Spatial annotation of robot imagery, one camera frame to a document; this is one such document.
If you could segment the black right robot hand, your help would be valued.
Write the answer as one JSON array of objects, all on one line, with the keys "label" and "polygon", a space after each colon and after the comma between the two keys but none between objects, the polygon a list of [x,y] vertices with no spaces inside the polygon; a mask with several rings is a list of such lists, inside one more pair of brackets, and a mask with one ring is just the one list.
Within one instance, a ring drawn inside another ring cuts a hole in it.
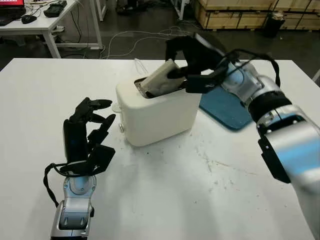
[{"label": "black right robot hand", "polygon": [[207,33],[194,33],[193,35],[177,36],[166,41],[166,60],[174,61],[179,52],[183,53],[187,66],[170,71],[167,74],[169,79],[199,75],[207,69],[214,70],[227,50],[214,36]]}]

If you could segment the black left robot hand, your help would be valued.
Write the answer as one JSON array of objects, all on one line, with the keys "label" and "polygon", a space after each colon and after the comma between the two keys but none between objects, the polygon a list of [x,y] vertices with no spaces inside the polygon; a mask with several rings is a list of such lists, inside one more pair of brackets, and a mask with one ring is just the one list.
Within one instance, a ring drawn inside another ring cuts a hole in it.
[{"label": "black left robot hand", "polygon": [[63,122],[64,151],[67,163],[86,161],[97,145],[108,136],[116,115],[103,117],[97,110],[109,108],[108,99],[91,100],[85,97],[75,108],[73,115]]}]

